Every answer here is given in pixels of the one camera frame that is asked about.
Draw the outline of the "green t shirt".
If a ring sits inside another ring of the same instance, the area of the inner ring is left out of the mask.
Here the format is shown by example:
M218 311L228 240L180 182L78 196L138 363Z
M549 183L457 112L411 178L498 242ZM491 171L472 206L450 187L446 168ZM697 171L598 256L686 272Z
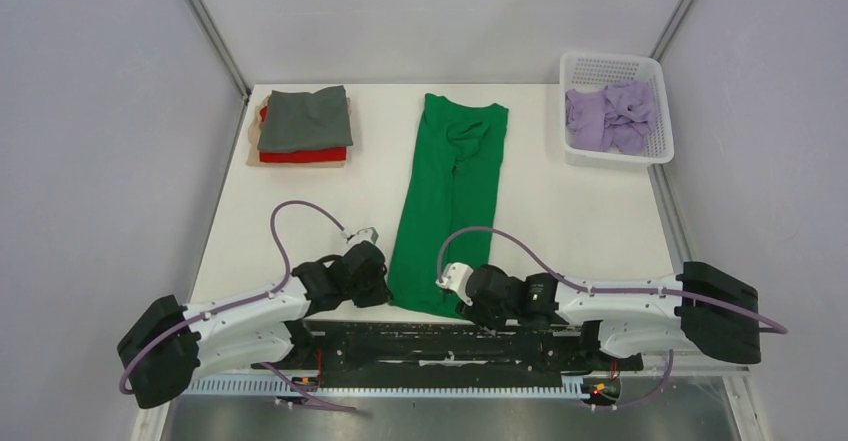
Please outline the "green t shirt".
M387 284L392 305L456 317L458 297L436 285L447 263L488 262L509 111L426 94Z

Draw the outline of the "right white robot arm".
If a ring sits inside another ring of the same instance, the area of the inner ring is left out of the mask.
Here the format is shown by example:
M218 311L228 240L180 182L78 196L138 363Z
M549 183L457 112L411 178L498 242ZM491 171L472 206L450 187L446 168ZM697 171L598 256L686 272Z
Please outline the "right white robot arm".
M536 330L577 327L578 357L591 369L668 350L698 350L737 365L762 360L757 290L703 262L630 281L567 280L550 272L519 279L493 265L455 262L436 285L458 296L461 317L487 330L510 321Z

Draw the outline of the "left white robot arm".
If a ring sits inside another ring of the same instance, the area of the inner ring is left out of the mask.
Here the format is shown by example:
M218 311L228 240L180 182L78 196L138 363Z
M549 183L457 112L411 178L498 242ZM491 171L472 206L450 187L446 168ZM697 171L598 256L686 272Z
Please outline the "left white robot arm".
M118 342L124 367L119 389L150 409L224 371L279 361L302 368L314 355L306 318L347 301L357 308L387 303L386 273L383 252L361 241L342 255L304 262L280 284L247 295L188 305L163 296Z

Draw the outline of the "folded red t shirt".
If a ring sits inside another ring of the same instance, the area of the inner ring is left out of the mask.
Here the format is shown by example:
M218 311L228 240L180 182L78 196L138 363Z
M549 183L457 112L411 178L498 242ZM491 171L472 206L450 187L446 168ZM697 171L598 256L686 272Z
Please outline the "folded red t shirt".
M256 148L258 161L265 164L320 164L344 163L348 158L348 147L337 146L322 149L302 149L291 152L274 152L259 148L266 125L268 107L259 109L258 138Z

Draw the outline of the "folded grey t shirt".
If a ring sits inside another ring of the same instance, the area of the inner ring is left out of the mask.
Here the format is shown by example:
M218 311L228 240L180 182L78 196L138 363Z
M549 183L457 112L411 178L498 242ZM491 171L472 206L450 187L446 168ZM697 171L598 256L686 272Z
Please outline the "folded grey t shirt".
M315 92L271 92L257 143L260 152L292 153L352 145L344 86Z

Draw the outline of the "crumpled purple t shirt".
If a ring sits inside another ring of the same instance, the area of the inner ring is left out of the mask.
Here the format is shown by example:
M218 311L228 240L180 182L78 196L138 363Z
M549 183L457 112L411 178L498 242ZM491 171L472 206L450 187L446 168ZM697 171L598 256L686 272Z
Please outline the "crumpled purple t shirt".
M643 81L613 83L594 92L570 89L565 107L571 145L584 151L639 155L658 125L652 90Z

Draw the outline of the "white plastic basket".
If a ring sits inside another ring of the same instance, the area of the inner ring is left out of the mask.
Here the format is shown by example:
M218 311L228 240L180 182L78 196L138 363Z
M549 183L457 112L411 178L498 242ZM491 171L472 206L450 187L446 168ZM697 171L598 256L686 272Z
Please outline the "white plastic basket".
M650 58L568 52L560 59L566 163L636 169L674 157L660 64Z

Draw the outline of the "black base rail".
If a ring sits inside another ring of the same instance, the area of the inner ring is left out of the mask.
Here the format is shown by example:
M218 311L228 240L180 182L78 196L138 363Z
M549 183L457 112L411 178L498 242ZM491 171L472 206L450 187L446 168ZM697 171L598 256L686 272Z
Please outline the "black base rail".
M541 388L562 376L640 371L640 355L614 360L565 325L544 330L468 324L307 320L311 339L275 363L315 372L323 388Z

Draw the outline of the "left aluminium frame post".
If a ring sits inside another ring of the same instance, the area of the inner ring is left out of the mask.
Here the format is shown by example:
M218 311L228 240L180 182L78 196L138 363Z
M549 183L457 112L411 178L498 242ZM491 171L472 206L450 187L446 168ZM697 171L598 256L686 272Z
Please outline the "left aluminium frame post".
M251 95L251 86L247 82L242 71L238 67L231 50L221 34L214 18L204 0L185 0L194 18L199 23L207 41L222 63L228 78L243 101L248 101Z

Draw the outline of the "aluminium frame post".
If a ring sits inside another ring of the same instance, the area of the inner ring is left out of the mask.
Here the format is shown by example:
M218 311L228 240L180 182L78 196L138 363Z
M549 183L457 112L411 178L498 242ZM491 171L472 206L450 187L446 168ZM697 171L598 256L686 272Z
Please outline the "aluminium frame post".
M214 18L204 0L185 0L194 18L199 23L207 41L222 63L228 78L243 101L248 101L251 95L251 86L247 82L242 71L238 67L231 50L221 34Z
M685 22L689 11L695 4L696 0L678 0L672 13L664 25L660 35L654 44L654 47L650 53L650 58L660 62L665 53L667 52L669 46L672 44L673 40L679 29L682 27Z

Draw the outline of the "right aluminium frame post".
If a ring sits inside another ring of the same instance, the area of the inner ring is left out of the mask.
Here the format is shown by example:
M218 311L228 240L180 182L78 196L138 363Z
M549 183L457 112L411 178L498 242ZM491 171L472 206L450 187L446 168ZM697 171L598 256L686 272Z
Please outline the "right aluminium frame post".
M673 40L679 29L682 27L685 22L689 11L695 4L696 0L678 0L672 13L664 25L660 35L654 44L654 47L650 53L650 58L660 62L665 53L667 52L669 46L672 44Z

